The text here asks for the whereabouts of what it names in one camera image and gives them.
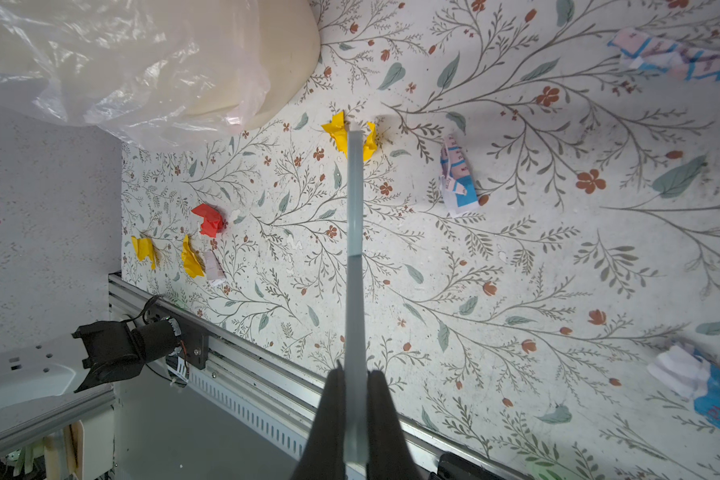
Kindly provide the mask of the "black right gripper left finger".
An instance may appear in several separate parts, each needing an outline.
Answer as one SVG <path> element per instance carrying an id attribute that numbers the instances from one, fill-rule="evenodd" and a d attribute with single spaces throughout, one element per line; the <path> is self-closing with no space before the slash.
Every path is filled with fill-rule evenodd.
<path id="1" fill-rule="evenodd" d="M 301 459 L 292 480 L 345 478 L 346 381 L 340 363 L 327 376 Z"/>

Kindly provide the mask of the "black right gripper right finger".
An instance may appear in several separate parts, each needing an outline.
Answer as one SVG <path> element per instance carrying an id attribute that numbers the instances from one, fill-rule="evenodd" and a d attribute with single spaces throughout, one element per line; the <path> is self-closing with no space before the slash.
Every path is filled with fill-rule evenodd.
<path id="1" fill-rule="evenodd" d="M 367 381 L 368 479 L 419 480 L 422 478 L 404 437 L 397 410 L 382 371 Z"/>

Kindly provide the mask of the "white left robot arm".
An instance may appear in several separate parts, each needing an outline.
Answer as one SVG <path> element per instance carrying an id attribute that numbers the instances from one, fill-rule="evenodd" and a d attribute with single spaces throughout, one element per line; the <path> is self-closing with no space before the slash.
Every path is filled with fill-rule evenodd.
<path id="1" fill-rule="evenodd" d="M 0 353 L 0 409 L 129 380 L 181 346 L 173 319 L 130 327 L 97 321 L 52 340 Z"/>

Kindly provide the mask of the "white pink scrap near yellow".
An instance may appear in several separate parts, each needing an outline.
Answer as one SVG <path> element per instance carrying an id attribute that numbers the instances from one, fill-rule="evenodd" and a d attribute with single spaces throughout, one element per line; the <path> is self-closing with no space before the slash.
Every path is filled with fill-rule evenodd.
<path id="1" fill-rule="evenodd" d="M 211 286 L 220 286 L 227 281 L 226 275 L 213 251 L 203 253 L 205 275 Z"/>

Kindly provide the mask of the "yellow paper scrap middle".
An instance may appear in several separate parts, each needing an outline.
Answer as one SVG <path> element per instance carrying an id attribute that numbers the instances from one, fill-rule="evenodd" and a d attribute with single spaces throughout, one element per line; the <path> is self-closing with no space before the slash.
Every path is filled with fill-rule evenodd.
<path id="1" fill-rule="evenodd" d="M 204 266 L 191 248 L 189 235 L 185 235 L 183 238 L 181 258 L 184 271 L 190 278 L 205 276 Z"/>

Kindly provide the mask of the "yellow paper scrap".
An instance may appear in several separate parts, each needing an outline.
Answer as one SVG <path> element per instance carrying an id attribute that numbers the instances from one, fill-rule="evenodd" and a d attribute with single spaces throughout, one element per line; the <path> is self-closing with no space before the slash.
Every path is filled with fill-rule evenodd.
<path id="1" fill-rule="evenodd" d="M 353 146 L 361 145 L 364 163 L 368 163 L 378 150 L 377 127 L 376 123 L 368 122 L 365 129 L 353 130 L 342 110 L 322 125 L 323 131 L 330 136 L 337 151 L 346 158 L 350 157 Z"/>
<path id="2" fill-rule="evenodd" d="M 183 238 L 181 258 L 184 271 L 190 278 L 205 276 L 204 266 L 191 248 L 189 235 L 185 235 Z"/>
<path id="3" fill-rule="evenodd" d="M 151 269 L 155 270 L 157 266 L 157 256 L 152 240 L 150 238 L 137 238 L 132 236 L 131 244 L 137 259 L 140 262 L 148 261 Z"/>

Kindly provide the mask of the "red paper scrap small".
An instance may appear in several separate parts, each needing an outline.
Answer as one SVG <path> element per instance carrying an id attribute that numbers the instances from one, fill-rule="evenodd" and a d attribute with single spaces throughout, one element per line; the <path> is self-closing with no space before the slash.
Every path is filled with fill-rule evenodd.
<path id="1" fill-rule="evenodd" d="M 223 215 L 208 204 L 200 204 L 191 210 L 191 213 L 201 219 L 200 234 L 215 239 L 225 227 Z"/>

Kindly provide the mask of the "white blue paper scrap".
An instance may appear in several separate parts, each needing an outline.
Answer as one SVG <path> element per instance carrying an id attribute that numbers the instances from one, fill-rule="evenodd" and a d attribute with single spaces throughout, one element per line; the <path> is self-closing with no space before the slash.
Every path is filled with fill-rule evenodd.
<path id="1" fill-rule="evenodd" d="M 462 148 L 453 135 L 442 139 L 440 189 L 449 215 L 458 218 L 479 207 L 475 183 Z"/>

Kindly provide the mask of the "yellow paper scrap left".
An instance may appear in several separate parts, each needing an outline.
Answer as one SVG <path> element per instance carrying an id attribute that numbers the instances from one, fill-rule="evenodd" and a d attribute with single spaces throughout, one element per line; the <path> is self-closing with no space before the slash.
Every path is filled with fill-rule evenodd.
<path id="1" fill-rule="evenodd" d="M 157 266 L 157 256 L 152 240 L 150 238 L 137 238 L 132 236 L 131 244 L 137 259 L 140 262 L 148 261 L 151 269 L 155 270 Z"/>

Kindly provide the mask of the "blue white scrap right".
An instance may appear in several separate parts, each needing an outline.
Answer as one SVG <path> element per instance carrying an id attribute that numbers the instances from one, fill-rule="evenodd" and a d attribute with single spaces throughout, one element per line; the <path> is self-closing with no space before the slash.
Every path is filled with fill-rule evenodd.
<path id="1" fill-rule="evenodd" d="M 720 368 L 695 346 L 674 343 L 647 365 L 648 373 L 692 403 L 696 413 L 720 430 Z"/>

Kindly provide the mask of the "yellow paper scrap far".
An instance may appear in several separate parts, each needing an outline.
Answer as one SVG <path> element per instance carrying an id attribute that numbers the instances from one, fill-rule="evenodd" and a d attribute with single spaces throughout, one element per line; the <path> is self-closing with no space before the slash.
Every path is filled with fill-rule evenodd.
<path id="1" fill-rule="evenodd" d="M 330 136 L 337 151 L 346 158 L 350 157 L 353 146 L 361 145 L 364 163 L 368 163 L 378 150 L 377 127 L 376 123 L 368 122 L 365 129 L 353 130 L 342 110 L 322 125 L 323 131 Z"/>

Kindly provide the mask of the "cream bin with plastic liner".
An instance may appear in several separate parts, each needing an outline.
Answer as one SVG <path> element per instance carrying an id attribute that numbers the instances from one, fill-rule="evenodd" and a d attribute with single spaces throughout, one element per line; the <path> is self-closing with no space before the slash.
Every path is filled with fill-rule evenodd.
<path id="1" fill-rule="evenodd" d="M 320 43 L 305 1 L 0 1 L 0 105 L 194 150 L 271 120 Z"/>

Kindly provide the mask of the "pink white paper scrap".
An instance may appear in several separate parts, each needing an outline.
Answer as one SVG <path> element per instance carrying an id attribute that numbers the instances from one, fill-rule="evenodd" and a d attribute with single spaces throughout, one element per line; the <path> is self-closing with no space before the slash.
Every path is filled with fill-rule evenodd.
<path id="1" fill-rule="evenodd" d="M 625 28 L 607 43 L 628 70 L 667 75 L 685 82 L 720 82 L 720 51 Z"/>

